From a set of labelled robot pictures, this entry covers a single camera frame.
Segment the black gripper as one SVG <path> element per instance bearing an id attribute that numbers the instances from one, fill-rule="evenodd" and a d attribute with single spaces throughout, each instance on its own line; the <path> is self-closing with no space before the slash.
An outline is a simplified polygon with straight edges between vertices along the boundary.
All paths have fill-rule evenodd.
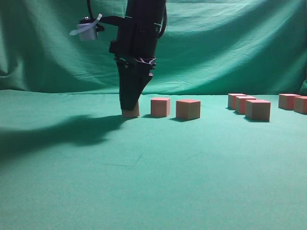
<path id="1" fill-rule="evenodd" d="M 100 22 L 118 27 L 109 52 L 119 72 L 119 100 L 122 110 L 132 111 L 156 68 L 155 49 L 159 37 L 158 14 L 126 14 L 102 17 Z"/>

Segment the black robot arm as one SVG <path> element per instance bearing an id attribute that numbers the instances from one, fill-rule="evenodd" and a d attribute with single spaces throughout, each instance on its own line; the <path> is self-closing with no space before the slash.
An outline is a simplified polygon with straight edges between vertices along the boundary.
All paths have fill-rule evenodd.
<path id="1" fill-rule="evenodd" d="M 132 111 L 152 79 L 156 67 L 155 49 L 164 33 L 167 13 L 164 0 L 129 0 L 124 17 L 102 17 L 100 22 L 118 27 L 109 52 L 114 54 L 119 73 L 119 101 Z"/>

